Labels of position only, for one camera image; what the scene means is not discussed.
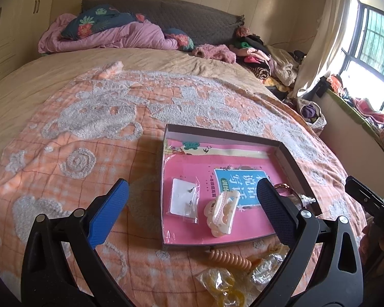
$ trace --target box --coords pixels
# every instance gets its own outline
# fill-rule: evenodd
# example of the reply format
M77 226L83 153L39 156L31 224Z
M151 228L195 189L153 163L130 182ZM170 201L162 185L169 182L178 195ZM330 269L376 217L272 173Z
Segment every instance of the box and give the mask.
M235 174L237 169L244 170L242 174L246 175ZM164 246L227 245L274 234L261 206L247 204L257 202L257 197L253 199L253 192L256 195L257 181L264 177L259 171L265 172L272 184L286 183L297 193L315 198L299 166L282 142L168 124L161 174ZM199 185L197 223L169 212L174 179ZM231 234L214 237L207 225L204 208L220 194L222 183L240 191L242 204L236 210ZM322 214L318 202L307 208L316 216Z

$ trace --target red flower print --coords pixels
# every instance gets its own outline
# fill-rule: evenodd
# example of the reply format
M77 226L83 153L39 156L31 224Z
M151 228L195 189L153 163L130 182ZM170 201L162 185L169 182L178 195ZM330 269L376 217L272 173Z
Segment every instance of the red flower print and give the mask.
M183 34L175 36L176 41L180 46L188 46L189 45L189 37Z
M137 20L140 21L140 22L145 22L145 16L143 14L136 14L135 15Z
M92 24L90 24L90 23L87 23L87 24L81 24L81 25L78 27L78 36L79 36L80 38L88 37L89 35L92 34L91 28L92 28Z

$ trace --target pink duvet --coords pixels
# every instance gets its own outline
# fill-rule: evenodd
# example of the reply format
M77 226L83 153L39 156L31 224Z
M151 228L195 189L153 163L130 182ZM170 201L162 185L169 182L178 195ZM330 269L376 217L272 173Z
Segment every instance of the pink duvet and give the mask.
M133 22L119 28L111 28L80 40L62 39L61 32L76 16L62 14L43 33L38 42L39 53L73 52L91 48L152 48L176 50L175 39L165 39L161 28L145 20Z

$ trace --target floral pillow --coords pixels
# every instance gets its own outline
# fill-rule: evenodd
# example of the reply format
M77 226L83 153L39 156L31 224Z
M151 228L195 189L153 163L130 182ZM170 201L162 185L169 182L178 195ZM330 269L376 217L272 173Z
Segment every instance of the floral pillow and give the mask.
M146 17L142 14L120 13L113 6L103 4L78 15L66 26L61 36L80 40L110 28L118 28L131 22L143 23L145 20Z
M191 52L193 50L192 39L182 30L169 28L163 30L165 38L174 38L179 44L179 49L184 52Z

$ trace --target orange plaid blanket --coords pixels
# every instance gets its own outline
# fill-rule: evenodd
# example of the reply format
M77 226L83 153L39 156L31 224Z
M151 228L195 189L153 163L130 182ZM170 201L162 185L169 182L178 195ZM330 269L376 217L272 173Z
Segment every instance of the orange plaid blanket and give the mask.
M311 185L323 218L350 218L356 236L361 207L344 192L338 159L294 111L217 79L127 71L121 62L77 77L48 98L4 150L0 162L0 276L19 297L23 253L35 216L86 208L118 178L130 197L97 252L117 283L145 306L207 307L212 297L195 280L207 264L192 250L161 246L160 166L165 125L229 130L285 143ZM275 237L226 248L258 255ZM89 291L70 247L78 286ZM298 291L316 264L312 256Z

